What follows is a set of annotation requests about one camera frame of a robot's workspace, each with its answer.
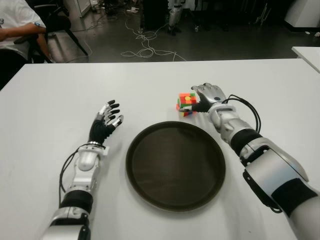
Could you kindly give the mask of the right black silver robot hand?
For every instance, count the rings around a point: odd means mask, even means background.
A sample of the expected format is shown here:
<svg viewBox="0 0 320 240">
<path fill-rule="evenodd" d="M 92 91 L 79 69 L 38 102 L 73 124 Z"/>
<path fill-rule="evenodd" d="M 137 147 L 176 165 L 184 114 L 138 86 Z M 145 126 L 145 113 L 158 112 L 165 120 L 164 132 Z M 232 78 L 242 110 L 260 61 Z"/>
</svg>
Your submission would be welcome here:
<svg viewBox="0 0 320 240">
<path fill-rule="evenodd" d="M 183 106 L 178 109 L 179 112 L 198 112 L 207 113 L 209 109 L 216 103 L 222 103 L 226 100 L 226 95 L 217 85 L 204 83 L 191 87 L 199 97 L 199 102 L 192 103 L 190 106 Z"/>
</svg>

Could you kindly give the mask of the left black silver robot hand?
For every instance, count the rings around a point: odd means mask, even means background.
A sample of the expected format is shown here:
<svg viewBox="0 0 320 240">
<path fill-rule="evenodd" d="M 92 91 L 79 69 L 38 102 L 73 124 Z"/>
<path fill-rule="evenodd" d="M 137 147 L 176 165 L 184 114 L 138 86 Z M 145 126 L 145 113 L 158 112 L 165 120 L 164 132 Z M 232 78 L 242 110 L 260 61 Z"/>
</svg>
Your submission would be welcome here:
<svg viewBox="0 0 320 240">
<path fill-rule="evenodd" d="M 110 100 L 102 106 L 92 122 L 88 142 L 102 145 L 105 139 L 123 123 L 124 116 L 117 115 L 120 113 L 119 106 L 115 100 Z"/>
</svg>

